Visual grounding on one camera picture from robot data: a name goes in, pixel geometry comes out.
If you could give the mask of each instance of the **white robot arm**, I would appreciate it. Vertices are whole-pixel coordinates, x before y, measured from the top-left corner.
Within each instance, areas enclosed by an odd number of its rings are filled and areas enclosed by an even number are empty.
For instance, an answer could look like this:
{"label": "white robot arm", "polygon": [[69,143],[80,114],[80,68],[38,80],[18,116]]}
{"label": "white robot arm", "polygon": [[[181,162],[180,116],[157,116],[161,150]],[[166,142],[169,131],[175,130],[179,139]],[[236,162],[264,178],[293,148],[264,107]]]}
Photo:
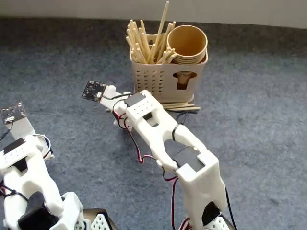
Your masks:
{"label": "white robot arm", "polygon": [[[21,102],[1,110],[2,118],[16,139],[0,152],[0,184],[4,196],[4,227],[10,230],[73,230],[76,223],[90,222],[83,217],[83,206],[74,192],[60,195],[45,165],[51,158],[50,141],[37,135]],[[26,213],[28,199],[41,192],[44,204]]]}
{"label": "white robot arm", "polygon": [[[205,145],[184,125],[178,124],[147,90],[120,94],[115,86],[89,81],[83,98],[112,109],[121,127],[134,128],[142,136],[158,166],[178,176],[190,226],[194,230],[210,229],[226,209],[227,199],[219,161]],[[172,159],[164,146],[168,139],[187,147]],[[215,225],[219,224],[225,226],[223,230],[229,229],[223,218]]]}

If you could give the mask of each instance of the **plastic utensil caddy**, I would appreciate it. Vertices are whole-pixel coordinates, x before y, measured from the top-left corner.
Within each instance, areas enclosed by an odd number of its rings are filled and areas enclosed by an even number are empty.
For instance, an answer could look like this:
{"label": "plastic utensil caddy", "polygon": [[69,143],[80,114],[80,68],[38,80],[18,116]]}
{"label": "plastic utensil caddy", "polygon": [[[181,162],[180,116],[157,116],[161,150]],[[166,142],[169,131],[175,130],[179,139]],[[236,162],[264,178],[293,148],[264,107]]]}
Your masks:
{"label": "plastic utensil caddy", "polygon": [[[147,35],[150,44],[155,43],[156,35]],[[202,77],[202,70],[208,61],[208,51],[204,59],[195,65],[179,64],[141,64],[132,60],[134,75],[134,91],[140,92],[148,90],[162,103],[170,102],[190,102],[194,98],[194,93]],[[192,74],[185,86],[178,82],[180,74]]]}

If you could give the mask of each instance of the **floor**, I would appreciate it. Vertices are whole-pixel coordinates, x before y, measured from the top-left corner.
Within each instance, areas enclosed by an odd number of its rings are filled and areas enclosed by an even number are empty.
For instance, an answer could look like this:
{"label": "floor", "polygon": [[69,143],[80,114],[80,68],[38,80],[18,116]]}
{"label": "floor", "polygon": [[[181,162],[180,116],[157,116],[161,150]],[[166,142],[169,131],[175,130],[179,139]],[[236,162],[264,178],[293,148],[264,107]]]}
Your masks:
{"label": "floor", "polygon": [[[170,230],[172,185],[155,162],[138,164],[128,134],[103,106],[81,98],[88,80],[132,91],[126,24],[0,19],[0,107],[22,100],[37,133],[51,139],[56,158],[47,167],[62,194],[106,208],[119,229]],[[149,34],[158,29],[145,24]],[[201,110],[186,125],[219,158],[238,229],[305,229],[307,30],[194,25],[208,36],[209,61],[196,93]],[[183,218],[179,185],[177,227]]]}

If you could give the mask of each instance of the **chopsticks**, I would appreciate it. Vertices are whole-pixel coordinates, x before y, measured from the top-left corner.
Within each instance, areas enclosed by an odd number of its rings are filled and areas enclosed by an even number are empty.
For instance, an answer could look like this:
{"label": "chopsticks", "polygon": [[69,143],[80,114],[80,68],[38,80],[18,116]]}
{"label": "chopsticks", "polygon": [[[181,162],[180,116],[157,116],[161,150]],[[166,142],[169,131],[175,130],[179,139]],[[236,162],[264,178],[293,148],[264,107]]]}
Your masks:
{"label": "chopsticks", "polygon": [[179,103],[162,103],[164,109],[169,111],[190,111],[190,110],[200,110],[201,108],[195,106],[194,103],[189,104],[188,102]]}
{"label": "chopsticks", "polygon": [[175,28],[176,22],[169,23],[166,32],[162,34],[168,5],[169,2],[167,1],[163,10],[156,40],[151,47],[148,43],[144,21],[140,20],[141,27],[138,28],[137,23],[132,19],[130,20],[127,28],[128,36],[126,36],[126,40],[130,46],[130,54],[133,61],[142,64],[166,64],[171,63],[176,57],[174,49],[170,50],[166,48],[167,36]]}

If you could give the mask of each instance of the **cable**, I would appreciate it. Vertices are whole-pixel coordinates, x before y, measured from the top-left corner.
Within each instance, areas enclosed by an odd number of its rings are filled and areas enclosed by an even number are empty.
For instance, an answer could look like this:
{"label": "cable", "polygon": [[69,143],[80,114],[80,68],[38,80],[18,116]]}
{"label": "cable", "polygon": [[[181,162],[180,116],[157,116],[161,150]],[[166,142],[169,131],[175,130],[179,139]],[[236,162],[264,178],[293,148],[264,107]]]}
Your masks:
{"label": "cable", "polygon": [[166,182],[170,182],[170,181],[172,181],[172,180],[178,178],[177,176],[174,176],[174,177],[172,177],[172,178],[165,178],[165,170],[164,170],[163,167],[162,167],[162,177],[163,177],[163,179],[164,179]]}
{"label": "cable", "polygon": [[134,143],[134,145],[135,145],[135,147],[136,147],[137,154],[138,154],[138,161],[139,161],[139,163],[140,163],[140,164],[143,164],[145,158],[151,158],[151,159],[156,160],[156,158],[154,158],[154,157],[151,156],[151,155],[144,155],[143,157],[141,156],[140,148],[139,148],[138,144],[136,143],[136,140],[134,139],[134,137],[133,137],[131,131],[128,129],[128,126],[127,126],[127,124],[126,124],[126,121],[127,121],[127,117],[124,119],[124,126],[125,126],[125,129],[128,131],[128,133],[129,133],[129,135],[130,135],[130,137],[131,137],[131,139],[132,139],[132,141],[133,141],[133,143]]}
{"label": "cable", "polygon": [[124,115],[126,115],[126,113],[120,115],[120,116],[117,118],[117,124],[118,124],[118,126],[119,126],[121,129],[126,129],[126,128],[122,127],[121,124],[120,124],[120,120],[123,119],[122,116],[124,116]]}
{"label": "cable", "polygon": [[[185,226],[186,222],[189,220],[190,218],[187,217],[184,219],[184,221],[181,223],[180,227],[179,227],[179,230],[183,230],[183,227]],[[190,224],[187,224],[187,226],[185,227],[185,230],[189,229],[190,228]]]}
{"label": "cable", "polygon": [[[179,124],[184,124],[185,123],[185,121],[186,121],[186,119],[187,119],[187,117],[188,117],[188,115],[189,114],[197,114],[197,112],[198,111],[184,111],[184,112],[180,112],[178,115],[177,115],[177,117],[176,117],[176,121],[179,123]],[[183,120],[181,121],[181,122],[179,122],[179,118],[181,117],[181,116],[183,116],[183,115],[185,115],[185,117],[183,118]]]}
{"label": "cable", "polygon": [[111,98],[106,97],[104,95],[102,95],[102,97],[106,98],[107,100],[113,100],[113,99],[116,99],[116,98],[120,98],[120,97],[124,97],[124,96],[131,96],[131,95],[133,95],[133,94],[132,93],[127,93],[127,94],[121,94],[121,95],[118,95],[118,96],[115,96],[115,97],[111,97]]}
{"label": "cable", "polygon": [[1,188],[5,188],[5,189],[7,189],[7,190],[10,191],[9,194],[5,194],[5,192],[3,192],[2,189],[0,189],[0,194],[1,194],[4,198],[7,198],[8,196],[12,196],[12,195],[20,195],[23,199],[26,200],[26,202],[29,202],[28,198],[25,197],[22,193],[19,193],[19,192],[17,192],[17,191],[14,190],[14,189],[10,189],[8,186],[5,186],[5,185],[3,184],[3,181],[1,181],[0,187],[1,187]]}
{"label": "cable", "polygon": [[51,152],[51,141],[50,141],[50,139],[48,137],[46,137],[45,135],[42,135],[42,134],[33,134],[33,136],[44,138],[44,140],[46,141],[46,143],[48,145],[48,151],[43,156],[43,158],[46,158],[46,156]]}
{"label": "cable", "polygon": [[175,223],[174,223],[174,199],[175,199],[175,187],[176,187],[177,181],[178,181],[178,178],[176,178],[173,182],[172,199],[171,199],[171,223],[172,223],[173,230],[176,230]]}
{"label": "cable", "polygon": [[115,105],[118,103],[118,102],[121,102],[121,101],[124,101],[125,99],[120,99],[118,100],[117,102],[114,103],[113,107],[112,107],[112,114],[113,116],[115,117],[115,119],[118,119],[119,117],[119,114],[117,112],[114,111],[114,108],[115,108]]}
{"label": "cable", "polygon": [[13,124],[14,124],[14,122],[11,121],[11,127],[10,127],[8,130],[6,130],[6,131],[1,135],[0,141],[2,141],[2,140],[6,137],[6,135],[8,135],[8,133],[11,131],[11,129],[12,129],[12,127],[13,127]]}
{"label": "cable", "polygon": [[226,189],[226,198],[227,198],[227,204],[228,204],[228,209],[229,209],[229,213],[230,213],[232,224],[234,225],[235,230],[237,230],[236,224],[235,224],[235,220],[234,220],[234,216],[232,214],[231,207],[230,207],[230,201],[229,201],[229,196],[228,196],[227,189]]}

